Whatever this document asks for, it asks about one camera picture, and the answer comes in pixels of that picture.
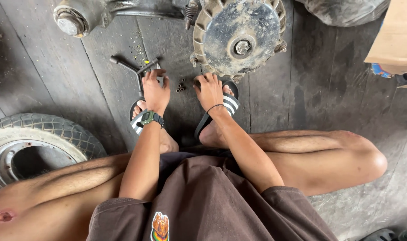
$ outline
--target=black and white striped sandal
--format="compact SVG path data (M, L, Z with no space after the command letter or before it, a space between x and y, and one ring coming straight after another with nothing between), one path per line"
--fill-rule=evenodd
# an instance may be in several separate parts
M142 127L137 126L136 124L138 122L141 122L142 119L142 115L144 115L145 112L147 112L147 109L142 110L141 113L139 113L134 119L132 119L132 117L134 116L134 109L135 107L138 105L138 101L143 100L146 101L144 99L144 97L140 97L137 101L135 101L135 103L132 105L131 107L131 111L129 114L129 120L131 121L131 126L132 128L135 130L136 134L140 135L142 132Z
M238 86L230 80L223 81L223 87L225 85L228 85L229 88L232 90L233 94L235 96L232 96L230 94L224 93L223 92L223 104L227 108L230 116L233 116L239 109L239 89ZM194 137L196 140L199 140L199 135L202 132L202 130L211 123L212 118L209 116L208 113L205 113L202 117L202 120L200 121L199 125L197 125L197 128L194 132Z

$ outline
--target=wheel rim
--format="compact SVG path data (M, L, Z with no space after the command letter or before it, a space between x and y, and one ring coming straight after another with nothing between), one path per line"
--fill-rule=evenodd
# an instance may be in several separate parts
M53 169L77 163L67 152L47 142L37 140L11 141L0 147L0 187L23 179L20 170L15 167L14 157L17 153L29 147L49 148L51 151L58 151L59 155L56 158L44 160L45 164L53 167Z

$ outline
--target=person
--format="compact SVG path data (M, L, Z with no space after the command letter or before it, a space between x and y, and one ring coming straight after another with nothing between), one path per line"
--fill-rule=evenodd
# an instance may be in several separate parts
M163 117L153 70L136 108ZM335 240L305 195L370 182L386 158L346 131L247 134L227 113L217 76L195 86L212 122L202 144L227 157L179 152L161 125L143 126L132 153L81 162L0 189L0 240Z

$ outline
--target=cardboard box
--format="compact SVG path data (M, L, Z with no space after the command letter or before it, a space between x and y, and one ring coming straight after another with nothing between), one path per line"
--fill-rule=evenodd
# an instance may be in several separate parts
M407 0L391 0L364 62L378 63L390 74L407 73Z

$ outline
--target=hand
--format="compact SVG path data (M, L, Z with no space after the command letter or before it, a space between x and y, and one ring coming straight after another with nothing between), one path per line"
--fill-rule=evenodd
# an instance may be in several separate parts
M195 80L200 82L200 89L196 85L193 85L193 88L196 90L197 98L206 112L215 105L223 104L222 83L218 80L216 75L206 73L204 75L197 76Z
M166 73L165 69L155 69L147 72L146 76L142 78L142 88L144 89L147 110L156 112L161 117L163 117L171 97L169 78L164 73ZM162 87L160 87L157 77L163 77Z

